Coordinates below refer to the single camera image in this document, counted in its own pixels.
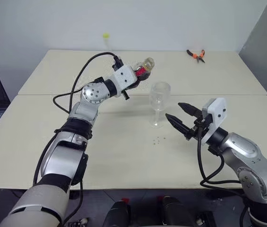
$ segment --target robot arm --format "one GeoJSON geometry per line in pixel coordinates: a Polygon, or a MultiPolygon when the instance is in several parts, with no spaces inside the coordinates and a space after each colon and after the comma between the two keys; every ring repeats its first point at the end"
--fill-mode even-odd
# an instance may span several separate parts
{"type": "Polygon", "coordinates": [[[202,144],[207,143],[211,153],[222,155],[225,163],[238,176],[249,199],[249,212],[254,226],[267,227],[267,159],[254,142],[219,127],[226,118],[225,99],[210,100],[202,111],[187,103],[179,103],[179,106],[197,118],[195,126],[190,129],[180,119],[166,114],[168,121],[187,140],[192,137],[198,139],[198,130],[202,130],[202,144]]]}
{"type": "Polygon", "coordinates": [[[136,69],[118,63],[107,80],[98,78],[83,87],[80,102],[75,103],[66,123],[49,142],[51,146],[41,164],[41,180],[23,194],[1,227],[48,227],[64,223],[70,186],[81,182],[85,173],[88,160],[85,149],[92,137],[99,106],[121,94],[128,99],[126,90],[147,79],[154,67],[151,58],[136,69]]]}

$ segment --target white table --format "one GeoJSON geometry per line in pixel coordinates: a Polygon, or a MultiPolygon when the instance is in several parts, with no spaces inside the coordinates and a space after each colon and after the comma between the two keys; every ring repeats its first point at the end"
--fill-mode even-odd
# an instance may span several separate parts
{"type": "MultiPolygon", "coordinates": [[[[167,112],[190,127],[194,119],[177,103],[188,102],[200,108],[212,97],[172,96],[167,112]]],[[[267,96],[224,97],[228,118],[223,128],[256,142],[267,158],[267,96]]],[[[68,100],[61,98],[58,102],[67,106],[68,100]]],[[[89,161],[84,189],[200,188],[196,141],[186,141],[166,120],[162,128],[151,128],[151,114],[147,96],[133,96],[127,101],[111,98],[103,103],[86,150],[89,161]]],[[[0,188],[27,189],[32,185],[45,144],[66,118],[53,105],[52,96],[14,99],[0,119],[0,188]]],[[[209,174],[219,160],[203,147],[203,163],[209,174]]],[[[216,179],[236,176],[225,166],[216,179]]]]}
{"type": "MultiPolygon", "coordinates": [[[[19,91],[19,95],[57,95],[69,92],[86,61],[99,52],[50,50],[19,91]]],[[[236,52],[206,52],[197,63],[186,52],[115,52],[131,66],[147,57],[155,60],[152,75],[129,95],[147,95],[157,81],[167,81],[173,95],[266,95],[267,92],[236,52]]],[[[78,87],[109,76],[113,58],[102,56],[90,63],[78,87]]]]}

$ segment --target white wall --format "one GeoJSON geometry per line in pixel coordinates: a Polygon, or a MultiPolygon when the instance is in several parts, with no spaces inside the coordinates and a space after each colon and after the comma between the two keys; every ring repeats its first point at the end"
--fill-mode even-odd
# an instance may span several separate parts
{"type": "Polygon", "coordinates": [[[103,50],[104,32],[110,33],[114,50],[239,51],[266,4],[267,0],[0,0],[0,78],[13,99],[47,50],[103,50]]]}

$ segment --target pliers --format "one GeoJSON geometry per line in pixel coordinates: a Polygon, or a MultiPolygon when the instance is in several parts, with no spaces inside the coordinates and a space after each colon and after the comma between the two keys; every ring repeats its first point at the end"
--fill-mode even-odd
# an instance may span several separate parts
{"type": "Polygon", "coordinates": [[[187,54],[189,54],[191,57],[193,57],[194,59],[199,61],[202,61],[203,63],[205,63],[203,57],[205,55],[205,51],[201,50],[201,54],[198,56],[196,53],[192,53],[190,50],[187,50],[187,54]]]}

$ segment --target wine glass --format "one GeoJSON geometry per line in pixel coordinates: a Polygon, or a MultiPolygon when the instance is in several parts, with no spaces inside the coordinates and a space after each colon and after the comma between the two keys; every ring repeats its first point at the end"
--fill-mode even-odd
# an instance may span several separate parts
{"type": "Polygon", "coordinates": [[[155,115],[151,118],[150,124],[154,128],[159,128],[162,126],[160,122],[160,112],[167,107],[167,102],[170,98],[171,87],[166,82],[154,83],[151,87],[149,94],[149,102],[155,111],[155,115]]]}

